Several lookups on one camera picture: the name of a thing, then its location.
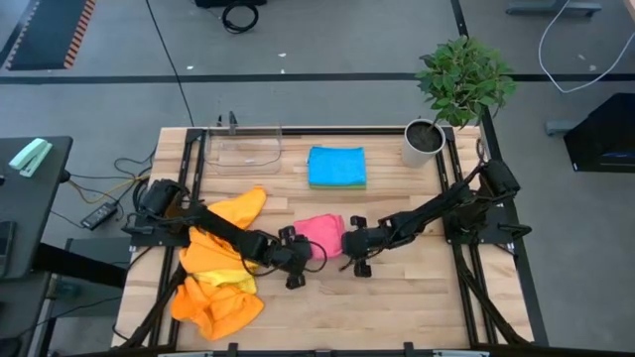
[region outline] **plant pot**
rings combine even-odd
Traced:
[[[409,168],[419,168],[444,148],[444,130],[432,120],[417,119],[406,126],[401,159]]]

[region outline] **folded blue towel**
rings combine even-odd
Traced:
[[[309,184],[366,185],[364,148],[312,147],[309,151]]]

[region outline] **yellow cloth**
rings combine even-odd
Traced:
[[[236,198],[214,203],[209,210],[240,228],[247,228],[258,216],[267,194],[256,187]],[[195,228],[190,229],[190,246],[179,252],[181,264],[190,273],[179,286],[172,303],[173,318],[198,325],[209,340],[222,338],[249,324],[264,304],[254,294],[256,283],[231,245]],[[247,262],[249,269],[256,264]]]

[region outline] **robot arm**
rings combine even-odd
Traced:
[[[472,191],[469,183],[479,174],[481,188]],[[366,219],[352,217],[357,229],[342,236],[342,250],[355,263],[355,276],[370,277],[365,260],[384,249],[394,249],[411,243],[426,225],[450,215],[452,225],[465,232],[475,231],[485,222],[485,213],[502,199],[514,196],[520,189],[511,171],[501,161],[479,165],[465,180],[454,183],[443,192],[412,211],[391,214],[378,221],[378,227],[368,228]]]
[[[145,225],[127,226],[124,231],[153,234],[163,229],[178,234],[193,226],[227,241],[243,260],[289,273],[288,289],[305,285],[303,272],[312,256],[311,243],[307,237],[296,235],[293,226],[281,229],[279,237],[260,230],[244,230],[200,202],[191,202],[189,208],[182,208],[181,202],[188,194],[185,187],[173,180],[155,181],[144,196],[139,212],[134,213],[143,218]]]

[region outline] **transparent bin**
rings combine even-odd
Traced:
[[[280,170],[282,128],[210,127],[205,162],[219,175],[265,175]]]

